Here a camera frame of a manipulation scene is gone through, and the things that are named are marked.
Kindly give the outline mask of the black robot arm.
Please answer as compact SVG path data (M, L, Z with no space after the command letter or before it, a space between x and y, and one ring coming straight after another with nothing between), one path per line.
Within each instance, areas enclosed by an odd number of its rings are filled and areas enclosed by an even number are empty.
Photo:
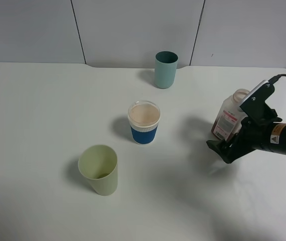
M235 160L261 150L286 155L286 123L265 102L246 101L241 109L247 117L241 121L241 129L229 141L208 140L207 146L221 159L231 164Z

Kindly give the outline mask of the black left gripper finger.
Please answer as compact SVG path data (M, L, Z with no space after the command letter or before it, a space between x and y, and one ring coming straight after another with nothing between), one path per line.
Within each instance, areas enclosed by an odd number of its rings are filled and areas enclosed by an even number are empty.
M225 140L207 140L206 144L208 148L218 154L226 164L231 164L238 159L237 151L235 150L234 145L226 142Z

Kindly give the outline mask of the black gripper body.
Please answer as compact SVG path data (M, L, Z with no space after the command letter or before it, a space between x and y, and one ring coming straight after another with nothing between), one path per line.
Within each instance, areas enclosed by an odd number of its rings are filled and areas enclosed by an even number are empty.
M282 153L282 148L270 142L272 129L282 118L265 102L245 102L241 109L248 115L235 141L235 158L241 158L254 150Z

